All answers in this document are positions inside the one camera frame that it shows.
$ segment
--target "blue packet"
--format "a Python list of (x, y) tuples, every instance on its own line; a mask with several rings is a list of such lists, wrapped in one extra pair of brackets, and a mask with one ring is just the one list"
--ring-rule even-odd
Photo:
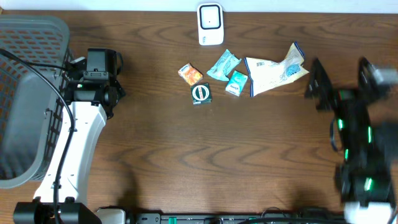
[(242, 59), (237, 59), (235, 55), (231, 54), (227, 49), (220, 59), (218, 59), (216, 64), (207, 71), (207, 75), (217, 80), (227, 82), (229, 80), (227, 75), (232, 71), (232, 69), (234, 69), (234, 67), (239, 65), (241, 60)]
[(240, 72), (234, 71), (230, 81), (228, 82), (225, 91), (232, 93), (236, 96), (240, 96), (243, 90), (244, 84), (248, 80), (247, 75), (243, 75)]

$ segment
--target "orange snack package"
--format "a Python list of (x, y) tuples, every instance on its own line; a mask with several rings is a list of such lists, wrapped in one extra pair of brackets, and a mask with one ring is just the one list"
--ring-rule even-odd
[(193, 68), (190, 63), (184, 65), (179, 71), (178, 74), (190, 85), (193, 86), (199, 80), (203, 78), (203, 75)]

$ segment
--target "wooden table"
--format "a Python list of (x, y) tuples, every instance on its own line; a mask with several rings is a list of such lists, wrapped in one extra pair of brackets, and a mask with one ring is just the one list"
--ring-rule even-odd
[[(398, 67), (398, 15), (224, 14), (219, 46), (197, 40), (195, 12), (5, 11), (53, 15), (70, 28), (70, 47), (123, 54), (119, 81), (127, 92), (99, 137), (88, 207), (107, 205), (183, 212), (261, 212), (314, 205), (341, 210), (333, 176), (343, 157), (331, 150), (332, 113), (317, 113), (303, 93), (308, 75), (249, 97), (205, 75), (213, 95), (193, 106), (177, 70), (190, 62), (203, 74), (229, 49), (238, 58), (281, 61), (293, 41), (319, 57), (336, 86), (356, 86), (358, 59)], [(243, 63), (236, 67), (246, 73)], [(398, 120), (397, 95), (370, 108), (373, 123)], [(395, 180), (398, 169), (392, 173)], [(0, 222), (12, 222), (18, 201), (30, 201), (37, 182), (0, 190)]]

